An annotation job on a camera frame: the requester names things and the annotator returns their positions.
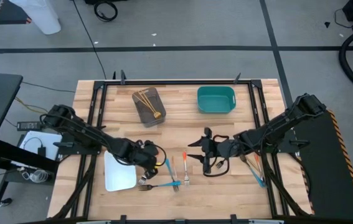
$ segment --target white plate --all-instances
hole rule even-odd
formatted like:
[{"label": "white plate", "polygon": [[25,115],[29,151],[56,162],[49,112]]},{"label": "white plate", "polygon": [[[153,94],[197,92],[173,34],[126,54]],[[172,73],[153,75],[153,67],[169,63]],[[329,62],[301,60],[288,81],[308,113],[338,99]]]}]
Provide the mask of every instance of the white plate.
[{"label": "white plate", "polygon": [[109,152],[104,153],[106,190],[109,192],[130,189],[136,185],[136,167],[119,164]]}]

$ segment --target teal plastic bin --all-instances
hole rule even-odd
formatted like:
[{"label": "teal plastic bin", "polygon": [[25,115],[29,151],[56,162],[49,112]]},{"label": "teal plastic bin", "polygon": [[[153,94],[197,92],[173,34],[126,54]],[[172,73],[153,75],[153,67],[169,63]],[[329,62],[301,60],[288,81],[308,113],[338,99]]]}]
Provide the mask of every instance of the teal plastic bin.
[{"label": "teal plastic bin", "polygon": [[229,86],[202,86],[197,90],[201,113],[227,114],[236,107],[234,90]]}]

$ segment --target blue handled fork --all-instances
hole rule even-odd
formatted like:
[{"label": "blue handled fork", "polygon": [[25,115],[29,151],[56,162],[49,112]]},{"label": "blue handled fork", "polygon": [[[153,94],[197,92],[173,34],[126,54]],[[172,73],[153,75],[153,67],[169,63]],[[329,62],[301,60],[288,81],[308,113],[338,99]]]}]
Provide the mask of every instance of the blue handled fork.
[{"label": "blue handled fork", "polygon": [[[175,182],[174,176],[172,175],[172,169],[171,169],[171,164],[169,163],[169,159],[165,160],[165,164],[166,164],[166,167],[168,168],[169,175],[171,175],[172,182]],[[174,185],[173,187],[174,187],[174,191],[175,192],[179,191],[179,186],[178,185]]]},{"label": "blue handled fork", "polygon": [[166,186],[179,186],[181,185],[181,181],[178,180],[178,181],[175,181],[175,182],[171,182],[171,183],[168,183],[168,184],[159,184],[159,185],[150,185],[150,184],[147,184],[147,185],[140,185],[138,186],[139,190],[142,190],[142,191],[145,191],[145,190],[151,190],[155,187],[166,187]]}]

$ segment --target gray container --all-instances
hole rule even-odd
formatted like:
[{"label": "gray container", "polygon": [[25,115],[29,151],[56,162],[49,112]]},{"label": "gray container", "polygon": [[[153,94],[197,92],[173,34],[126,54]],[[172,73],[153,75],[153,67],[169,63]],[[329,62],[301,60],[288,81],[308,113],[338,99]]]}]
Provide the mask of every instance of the gray container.
[{"label": "gray container", "polygon": [[154,117],[153,111],[151,111],[151,109],[148,108],[141,101],[140,94],[138,92],[134,92],[132,94],[132,99],[134,101],[134,105],[136,106],[136,109],[138,110],[140,121],[143,123],[144,127],[146,128],[153,127],[157,124],[161,124],[162,122],[165,121],[166,111],[158,95],[157,89],[155,89],[154,87],[150,87],[142,91],[147,96],[148,100],[150,101],[154,109],[161,113],[161,116],[158,119],[156,119]]}]

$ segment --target wooden tabletop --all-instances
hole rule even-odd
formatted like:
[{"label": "wooden tabletop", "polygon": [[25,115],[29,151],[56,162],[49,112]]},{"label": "wooden tabletop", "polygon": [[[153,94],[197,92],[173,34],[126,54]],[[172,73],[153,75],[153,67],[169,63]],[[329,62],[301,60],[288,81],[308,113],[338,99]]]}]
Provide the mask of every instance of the wooden tabletop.
[{"label": "wooden tabletop", "polygon": [[[93,82],[79,81],[73,102],[76,114],[85,121],[89,112]],[[262,84],[271,119],[284,111],[283,98],[278,80],[264,79]],[[187,147],[187,145],[203,135],[204,127],[210,127],[213,134],[229,136],[255,128],[246,85],[231,86],[235,91],[237,105],[229,114],[200,114],[197,109],[199,85],[156,85],[154,87],[159,92],[166,109],[166,120],[163,124],[145,128],[140,123],[131,95],[147,87],[110,86],[106,95],[103,117],[103,125],[106,128],[103,131],[113,137],[130,138],[134,141],[149,139],[163,147],[168,158],[174,157],[179,180],[184,178],[182,152],[202,154],[199,147]],[[255,98],[257,105],[260,105],[256,90]],[[100,94],[98,94],[96,107],[99,102]],[[98,108],[95,112],[93,124],[96,124]],[[285,188],[303,210],[311,213],[299,164],[286,154],[279,154],[278,158]],[[55,215],[73,192],[79,161],[80,156],[70,156],[59,165],[48,217]],[[271,218],[266,189],[258,185],[248,167],[238,158],[231,158],[230,165],[230,171],[224,176],[208,178],[202,175],[202,164],[199,161],[187,158],[191,185],[180,186],[178,193],[174,193],[172,187],[156,188],[148,192],[140,192],[137,188],[107,192],[104,153],[101,153],[96,162],[89,220],[119,220],[120,215],[127,215],[127,219],[132,220],[225,219],[230,218],[230,214],[236,214],[237,218]],[[137,167],[136,171],[138,177],[143,174],[143,169],[140,167]],[[148,180],[147,184],[164,184],[170,181],[171,178],[164,166],[159,168],[159,174]],[[85,192],[82,192],[80,197],[79,215],[82,214],[84,194]],[[281,214],[278,192],[275,197]]]}]

